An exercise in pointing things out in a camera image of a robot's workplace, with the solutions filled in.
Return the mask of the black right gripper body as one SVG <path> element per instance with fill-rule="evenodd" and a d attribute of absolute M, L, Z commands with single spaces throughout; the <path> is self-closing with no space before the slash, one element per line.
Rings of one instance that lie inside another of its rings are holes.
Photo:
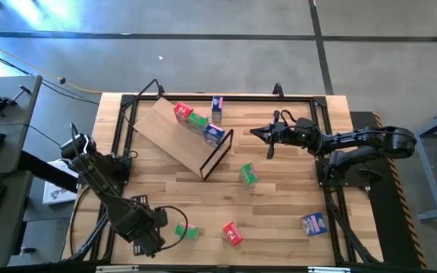
<path fill-rule="evenodd" d="M 280 121 L 280 116 L 281 112 L 275 110 L 272 122 L 266 129 L 266 144 L 269 145 L 266 158 L 273 158 L 276 143 L 298 146 L 301 149 L 307 149 L 311 155 L 317 156 L 319 154 L 319 129 L 308 124 L 287 125 L 285 121 Z"/>

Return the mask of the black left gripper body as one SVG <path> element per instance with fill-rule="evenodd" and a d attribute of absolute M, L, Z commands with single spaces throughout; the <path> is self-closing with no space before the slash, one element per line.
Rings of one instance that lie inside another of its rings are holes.
<path fill-rule="evenodd" d="M 121 238 L 151 252 L 165 244 L 161 228 L 155 228 L 153 211 L 149 206 L 136 206 L 130 200 L 117 200 L 108 205 L 108 219 Z"/>

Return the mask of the green Apple Jacks cereal box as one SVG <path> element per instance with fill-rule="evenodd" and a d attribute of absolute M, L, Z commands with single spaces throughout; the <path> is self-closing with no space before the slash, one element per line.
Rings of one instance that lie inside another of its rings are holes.
<path fill-rule="evenodd" d="M 252 163 L 245 164 L 241 167 L 240 178 L 246 189 L 254 187 L 259 181 L 259 176 Z"/>
<path fill-rule="evenodd" d="M 209 123 L 209 118 L 199 112 L 192 111 L 188 116 L 189 128 L 200 135 L 203 135 L 206 126 Z"/>
<path fill-rule="evenodd" d="M 196 239 L 199 236 L 200 229 L 192 224 L 185 224 L 184 222 L 178 222 L 174 234 L 179 237 Z"/>

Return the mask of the blue Frosted Flakes cereal box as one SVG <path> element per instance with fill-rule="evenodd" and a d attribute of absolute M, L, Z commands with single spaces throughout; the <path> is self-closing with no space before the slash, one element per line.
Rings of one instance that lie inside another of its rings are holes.
<path fill-rule="evenodd" d="M 204 129 L 204 140 L 207 144 L 213 147 L 217 147 L 222 141 L 225 131 L 215 126 L 214 124 L 208 124 Z"/>
<path fill-rule="evenodd" d="M 213 96 L 212 97 L 212 121 L 214 123 L 220 124 L 222 122 L 222 108 L 223 108 L 223 97 Z"/>
<path fill-rule="evenodd" d="M 305 215 L 301 218 L 301 222 L 308 237 L 324 234 L 328 231 L 321 212 Z"/>

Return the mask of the red Froot Loops cereal box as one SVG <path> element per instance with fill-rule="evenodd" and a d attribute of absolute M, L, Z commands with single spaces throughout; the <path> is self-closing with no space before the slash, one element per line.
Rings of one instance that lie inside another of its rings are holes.
<path fill-rule="evenodd" d="M 174 107 L 174 114 L 177 119 L 177 122 L 185 127 L 189 127 L 189 116 L 193 112 L 193 109 L 183 103 L 178 102 L 176 106 Z"/>
<path fill-rule="evenodd" d="M 222 230 L 232 246 L 238 245 L 243 240 L 243 237 L 234 222 L 227 223 Z"/>

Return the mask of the white box with black logo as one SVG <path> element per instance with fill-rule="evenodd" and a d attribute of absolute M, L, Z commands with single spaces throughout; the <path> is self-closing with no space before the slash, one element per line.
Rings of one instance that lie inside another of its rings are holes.
<path fill-rule="evenodd" d="M 60 171 L 66 172 L 69 175 L 78 178 L 78 173 L 72 171 L 68 167 L 68 165 L 61 159 L 54 160 L 53 162 L 49 162 L 49 164 L 53 167 L 56 167 Z M 55 186 L 54 184 L 48 181 L 45 182 L 44 191 L 42 195 L 43 205 L 53 205 L 62 202 L 70 202 L 70 201 L 74 201 L 76 198 L 77 198 L 76 193 L 72 193 L 71 191 Z"/>

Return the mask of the black support beam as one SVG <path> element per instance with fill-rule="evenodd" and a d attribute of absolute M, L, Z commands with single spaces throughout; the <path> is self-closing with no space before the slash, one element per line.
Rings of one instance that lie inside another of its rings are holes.
<path fill-rule="evenodd" d="M 36 156 L 22 151 L 17 163 L 18 171 L 29 171 L 34 176 L 48 181 L 57 187 L 77 193 L 77 178 L 62 171 Z"/>

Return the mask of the black mat hazard stripe edge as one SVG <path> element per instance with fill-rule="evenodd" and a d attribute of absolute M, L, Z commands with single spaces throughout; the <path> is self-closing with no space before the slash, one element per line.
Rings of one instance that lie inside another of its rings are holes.
<path fill-rule="evenodd" d="M 351 227 L 364 246 L 387 265 L 426 268 L 419 238 L 394 161 L 378 158 L 365 165 L 382 175 L 367 193 L 347 188 Z"/>

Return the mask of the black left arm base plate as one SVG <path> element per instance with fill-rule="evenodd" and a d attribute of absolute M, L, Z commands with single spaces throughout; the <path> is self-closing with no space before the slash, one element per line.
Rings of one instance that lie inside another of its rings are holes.
<path fill-rule="evenodd" d="M 93 155 L 82 154 L 79 160 L 85 171 L 96 171 L 115 186 L 124 186 L 129 180 L 132 159 L 127 155 L 103 155 L 97 152 Z"/>

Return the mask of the silver metal bracket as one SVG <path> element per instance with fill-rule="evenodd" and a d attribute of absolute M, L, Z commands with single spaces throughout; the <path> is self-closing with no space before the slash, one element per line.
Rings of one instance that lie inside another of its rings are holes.
<path fill-rule="evenodd" d="M 307 268 L 308 273 L 351 273 L 349 268 L 342 267 L 322 267 L 322 266 L 309 266 Z"/>
<path fill-rule="evenodd" d="M 103 265 L 97 266 L 95 273 L 137 273 L 140 268 L 137 265 Z"/>

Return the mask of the wooden shelf black metal frame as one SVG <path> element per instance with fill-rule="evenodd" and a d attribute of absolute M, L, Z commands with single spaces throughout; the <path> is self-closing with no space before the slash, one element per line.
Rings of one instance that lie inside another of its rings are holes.
<path fill-rule="evenodd" d="M 171 102 L 160 98 L 134 127 L 205 181 L 231 149 L 234 131 L 230 129 L 216 147 L 210 146 L 203 136 L 177 122 L 173 108 Z"/>

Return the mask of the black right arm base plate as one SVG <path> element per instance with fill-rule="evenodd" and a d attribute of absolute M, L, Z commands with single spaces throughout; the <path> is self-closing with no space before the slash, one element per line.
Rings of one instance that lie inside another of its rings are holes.
<path fill-rule="evenodd" d="M 329 158 L 316 158 L 316 176 L 320 187 L 367 187 L 369 181 L 359 173 L 359 167 L 350 167 L 344 174 L 329 171 Z"/>

